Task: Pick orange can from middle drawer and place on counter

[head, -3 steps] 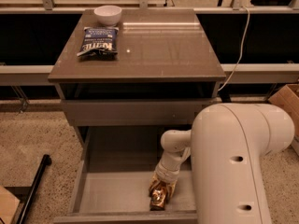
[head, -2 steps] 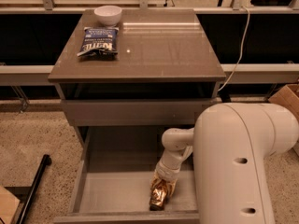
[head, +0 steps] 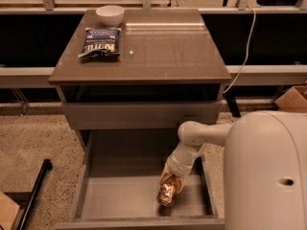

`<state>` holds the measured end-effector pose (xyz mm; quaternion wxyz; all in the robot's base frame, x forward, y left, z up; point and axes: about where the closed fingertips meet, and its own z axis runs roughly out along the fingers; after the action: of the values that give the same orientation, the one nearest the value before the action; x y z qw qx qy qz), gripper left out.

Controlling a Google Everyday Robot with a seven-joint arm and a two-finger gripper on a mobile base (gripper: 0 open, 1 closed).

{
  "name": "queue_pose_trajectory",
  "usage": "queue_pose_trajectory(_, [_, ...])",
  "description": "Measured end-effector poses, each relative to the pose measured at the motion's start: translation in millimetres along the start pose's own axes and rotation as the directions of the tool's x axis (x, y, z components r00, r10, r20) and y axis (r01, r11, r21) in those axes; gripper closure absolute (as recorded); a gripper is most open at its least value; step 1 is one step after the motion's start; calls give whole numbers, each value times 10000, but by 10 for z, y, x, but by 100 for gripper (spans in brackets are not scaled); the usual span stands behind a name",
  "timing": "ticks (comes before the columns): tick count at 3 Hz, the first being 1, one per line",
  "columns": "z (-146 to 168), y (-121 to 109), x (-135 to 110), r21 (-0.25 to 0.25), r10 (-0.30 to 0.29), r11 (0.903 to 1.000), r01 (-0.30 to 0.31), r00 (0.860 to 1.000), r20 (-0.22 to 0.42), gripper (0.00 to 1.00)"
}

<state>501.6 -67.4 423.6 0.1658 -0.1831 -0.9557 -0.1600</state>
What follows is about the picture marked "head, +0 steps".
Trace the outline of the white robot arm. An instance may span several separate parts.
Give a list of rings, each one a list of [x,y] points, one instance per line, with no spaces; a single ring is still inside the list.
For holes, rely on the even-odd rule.
[[[251,112],[232,124],[185,122],[160,178],[169,206],[208,144],[224,147],[225,230],[307,230],[307,116]]]

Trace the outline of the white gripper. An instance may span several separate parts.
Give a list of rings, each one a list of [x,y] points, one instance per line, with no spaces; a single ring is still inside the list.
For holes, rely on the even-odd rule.
[[[180,162],[173,154],[171,154],[166,161],[159,184],[174,185],[176,182],[177,193],[179,194],[184,187],[184,177],[187,177],[190,174],[193,165],[194,161]]]

